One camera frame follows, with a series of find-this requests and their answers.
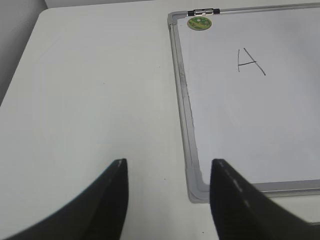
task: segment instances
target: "whiteboard frame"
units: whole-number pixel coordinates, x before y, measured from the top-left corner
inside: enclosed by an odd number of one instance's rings
[[[320,8],[320,2],[220,9],[219,14],[241,14],[307,8]],[[198,12],[196,15],[212,15],[213,8],[194,10],[191,12],[195,11]],[[193,15],[189,15],[189,13],[190,11],[176,11],[170,13],[168,15],[168,27],[171,40],[176,93],[179,107],[188,196],[192,203],[208,203],[210,186],[203,181],[200,170],[192,111],[189,101],[184,61],[177,24],[178,19],[193,17]],[[264,182],[255,183],[254,186],[269,197],[320,194],[320,179],[286,182]]]

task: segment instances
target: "metal hinge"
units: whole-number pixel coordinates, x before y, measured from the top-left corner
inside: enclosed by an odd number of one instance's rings
[[[219,8],[207,8],[207,9],[196,9],[193,11],[188,11],[188,17],[192,16],[210,16],[213,14],[219,14]]]

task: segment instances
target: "white board surface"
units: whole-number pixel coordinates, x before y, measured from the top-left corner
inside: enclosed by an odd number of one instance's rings
[[[320,8],[208,18],[178,20],[203,181],[214,158],[251,183],[320,179]]]

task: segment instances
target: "table surface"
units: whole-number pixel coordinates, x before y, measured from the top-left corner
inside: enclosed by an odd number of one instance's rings
[[[0,239],[127,158],[122,240],[217,240],[210,206],[188,199],[167,16],[294,3],[158,0],[41,13],[0,107]],[[319,195],[273,199],[320,222]]]

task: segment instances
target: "round sticker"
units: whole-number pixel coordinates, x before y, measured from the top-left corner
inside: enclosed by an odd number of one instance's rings
[[[211,20],[203,16],[195,16],[188,21],[189,28],[198,31],[207,30],[211,25]]]

